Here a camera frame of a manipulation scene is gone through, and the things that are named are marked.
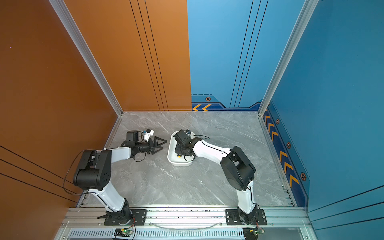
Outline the white plastic bin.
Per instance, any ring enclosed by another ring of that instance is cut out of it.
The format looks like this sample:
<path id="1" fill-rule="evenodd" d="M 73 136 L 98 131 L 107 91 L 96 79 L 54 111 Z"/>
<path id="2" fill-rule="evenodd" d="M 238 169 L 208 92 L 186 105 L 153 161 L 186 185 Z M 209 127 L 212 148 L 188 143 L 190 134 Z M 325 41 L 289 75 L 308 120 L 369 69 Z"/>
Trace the white plastic bin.
<path id="1" fill-rule="evenodd" d="M 174 135 L 177 132 L 178 131 L 175 131 L 171 135 L 167 159 L 173 166 L 188 167 L 193 163 L 195 157 L 182 155 L 181 147 L 178 145 L 177 140 L 174 138 Z"/>

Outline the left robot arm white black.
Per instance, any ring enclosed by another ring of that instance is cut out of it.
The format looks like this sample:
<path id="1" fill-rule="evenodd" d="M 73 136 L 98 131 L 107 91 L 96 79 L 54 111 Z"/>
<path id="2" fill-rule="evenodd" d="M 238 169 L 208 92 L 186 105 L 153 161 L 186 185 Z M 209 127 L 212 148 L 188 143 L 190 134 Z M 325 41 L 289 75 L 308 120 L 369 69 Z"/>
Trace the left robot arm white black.
<path id="1" fill-rule="evenodd" d="M 154 155 L 163 149 L 167 140 L 154 137 L 152 130 L 128 131 L 119 147 L 104 150 L 85 150 L 73 176 L 73 184 L 86 194 L 94 195 L 105 207 L 105 225 L 132 225 L 134 214 L 129 202 L 111 183 L 112 164 L 135 159 L 137 154 Z"/>

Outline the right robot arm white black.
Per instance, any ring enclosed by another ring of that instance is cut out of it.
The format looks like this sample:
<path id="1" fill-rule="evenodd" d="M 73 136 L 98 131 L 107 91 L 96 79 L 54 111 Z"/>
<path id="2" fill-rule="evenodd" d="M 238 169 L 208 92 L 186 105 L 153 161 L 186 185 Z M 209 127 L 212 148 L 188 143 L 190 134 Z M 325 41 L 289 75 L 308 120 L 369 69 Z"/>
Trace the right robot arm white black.
<path id="1" fill-rule="evenodd" d="M 228 183 L 237 191 L 240 221 L 251 225 L 257 221 L 259 205 L 254 197 L 256 168 L 240 147 L 222 148 L 204 140 L 203 136 L 189 135 L 184 130 L 174 132 L 169 146 L 169 162 L 181 159 L 186 162 L 198 158 L 219 164 Z"/>

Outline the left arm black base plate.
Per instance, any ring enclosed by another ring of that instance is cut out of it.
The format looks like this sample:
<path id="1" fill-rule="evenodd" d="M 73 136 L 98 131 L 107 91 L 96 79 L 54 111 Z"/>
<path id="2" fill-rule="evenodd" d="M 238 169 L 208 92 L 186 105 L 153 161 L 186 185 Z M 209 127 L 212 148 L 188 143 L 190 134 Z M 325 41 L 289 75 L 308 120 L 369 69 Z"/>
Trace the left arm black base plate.
<path id="1" fill-rule="evenodd" d="M 144 226 L 147 218 L 146 209 L 129 210 L 125 215 L 123 212 L 108 212 L 99 219 L 105 218 L 105 226 Z"/>

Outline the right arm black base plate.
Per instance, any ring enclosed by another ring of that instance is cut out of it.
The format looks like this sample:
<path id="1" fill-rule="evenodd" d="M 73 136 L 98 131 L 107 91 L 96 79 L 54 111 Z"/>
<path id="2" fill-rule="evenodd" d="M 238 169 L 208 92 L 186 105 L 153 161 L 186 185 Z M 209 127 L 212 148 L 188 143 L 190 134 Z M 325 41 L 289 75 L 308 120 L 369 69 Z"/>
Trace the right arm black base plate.
<path id="1" fill-rule="evenodd" d="M 240 209 L 226 209 L 225 213 L 227 225 L 229 226 L 266 226 L 268 224 L 267 217 L 263 209 L 256 208 L 250 214 L 245 214 Z"/>

